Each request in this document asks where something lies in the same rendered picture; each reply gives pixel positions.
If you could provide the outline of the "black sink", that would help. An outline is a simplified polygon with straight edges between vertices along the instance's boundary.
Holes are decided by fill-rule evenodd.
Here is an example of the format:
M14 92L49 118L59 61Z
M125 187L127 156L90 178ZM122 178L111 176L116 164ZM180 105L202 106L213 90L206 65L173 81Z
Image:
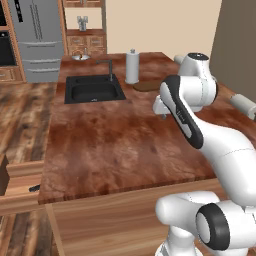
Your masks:
M125 94L115 74L69 76L66 78L66 104L125 99Z

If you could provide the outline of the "black tap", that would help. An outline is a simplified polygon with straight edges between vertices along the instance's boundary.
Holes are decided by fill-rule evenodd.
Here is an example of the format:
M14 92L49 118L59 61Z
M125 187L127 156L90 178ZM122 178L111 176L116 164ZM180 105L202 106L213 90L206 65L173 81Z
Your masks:
M113 81L113 72L112 72L112 60L96 60L96 64L107 63L109 68L109 73L107 75L101 75L104 78L107 78L110 82Z

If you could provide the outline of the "wooden cupboard run with shelf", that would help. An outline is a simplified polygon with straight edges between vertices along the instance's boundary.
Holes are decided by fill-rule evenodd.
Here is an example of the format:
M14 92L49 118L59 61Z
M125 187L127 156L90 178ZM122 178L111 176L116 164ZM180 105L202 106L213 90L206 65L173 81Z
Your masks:
M107 53L106 0L62 0L61 25L64 33L64 52L80 50L88 56ZM80 31L78 16L87 16L87 30Z

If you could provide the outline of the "grey fridge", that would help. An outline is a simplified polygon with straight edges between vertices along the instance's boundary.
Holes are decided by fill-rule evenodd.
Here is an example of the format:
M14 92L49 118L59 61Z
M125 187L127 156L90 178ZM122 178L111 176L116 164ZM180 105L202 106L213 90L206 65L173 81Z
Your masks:
M29 83L56 82L64 55L57 0L8 0Z

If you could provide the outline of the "pale rolling pin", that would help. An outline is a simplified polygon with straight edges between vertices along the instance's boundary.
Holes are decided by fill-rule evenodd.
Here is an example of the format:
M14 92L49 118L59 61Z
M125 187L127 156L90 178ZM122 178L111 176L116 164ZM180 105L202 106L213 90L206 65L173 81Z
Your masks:
M256 103L242 94L235 94L230 98L230 103L251 120L256 120Z

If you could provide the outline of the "wooden cupboard run with oven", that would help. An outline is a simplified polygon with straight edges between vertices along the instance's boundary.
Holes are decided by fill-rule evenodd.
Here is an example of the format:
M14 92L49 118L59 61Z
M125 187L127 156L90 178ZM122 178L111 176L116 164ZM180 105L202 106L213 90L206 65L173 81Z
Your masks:
M26 82L26 76L22 65L18 42L14 31L12 17L8 6L8 0L0 0L3 8L6 26L0 26L0 31L9 33L10 42L15 56L15 66L0 67L0 84L20 84Z

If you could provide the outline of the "open wooden drawer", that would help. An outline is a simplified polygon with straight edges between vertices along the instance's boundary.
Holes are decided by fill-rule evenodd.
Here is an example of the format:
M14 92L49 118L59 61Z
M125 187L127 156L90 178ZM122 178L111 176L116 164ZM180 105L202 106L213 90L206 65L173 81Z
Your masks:
M43 161L10 164L6 155L0 154L0 216L41 208L39 191L29 189L40 183L43 165Z

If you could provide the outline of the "white paper towel roll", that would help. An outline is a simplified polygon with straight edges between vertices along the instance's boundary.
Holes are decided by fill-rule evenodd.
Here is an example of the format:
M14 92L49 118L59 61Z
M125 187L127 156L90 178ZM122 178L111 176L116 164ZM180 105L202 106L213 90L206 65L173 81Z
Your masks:
M139 53L131 49L126 53L126 78L127 84L136 84L139 81Z

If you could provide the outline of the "wooden island cabinet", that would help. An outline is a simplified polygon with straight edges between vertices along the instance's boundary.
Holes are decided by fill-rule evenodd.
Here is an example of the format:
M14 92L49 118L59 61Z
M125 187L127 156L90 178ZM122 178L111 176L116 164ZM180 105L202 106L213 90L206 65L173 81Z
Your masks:
M226 194L215 179L96 196L45 206L59 256L154 256L168 228L155 216L160 197L196 190Z

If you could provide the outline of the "black microwave oven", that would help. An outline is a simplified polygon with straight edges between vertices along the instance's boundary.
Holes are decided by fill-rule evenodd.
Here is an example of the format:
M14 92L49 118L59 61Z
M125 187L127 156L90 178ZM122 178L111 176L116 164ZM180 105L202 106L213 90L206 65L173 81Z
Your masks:
M0 26L7 26L7 22L6 22L4 9L3 9L1 0L0 0Z

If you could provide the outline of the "brown wooden cutting board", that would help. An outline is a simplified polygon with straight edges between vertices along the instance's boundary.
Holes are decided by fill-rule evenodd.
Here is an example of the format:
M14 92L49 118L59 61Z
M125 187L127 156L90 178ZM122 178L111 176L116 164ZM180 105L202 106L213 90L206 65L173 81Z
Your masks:
M160 87L160 84L160 80L140 81L139 83L135 84L133 88L140 92L157 91Z

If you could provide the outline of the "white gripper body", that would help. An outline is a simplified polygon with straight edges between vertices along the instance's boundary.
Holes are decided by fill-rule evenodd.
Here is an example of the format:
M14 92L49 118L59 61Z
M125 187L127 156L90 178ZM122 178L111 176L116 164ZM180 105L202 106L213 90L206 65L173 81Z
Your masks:
M156 115L167 115L170 113L169 109L165 106L160 96L157 96L153 104L153 112Z

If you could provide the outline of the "grey small appliance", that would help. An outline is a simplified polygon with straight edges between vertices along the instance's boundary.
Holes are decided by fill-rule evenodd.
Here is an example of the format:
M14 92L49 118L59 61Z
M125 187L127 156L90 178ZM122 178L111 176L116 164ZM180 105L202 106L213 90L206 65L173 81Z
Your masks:
M80 31L87 30L88 17L87 16L78 16L77 23Z

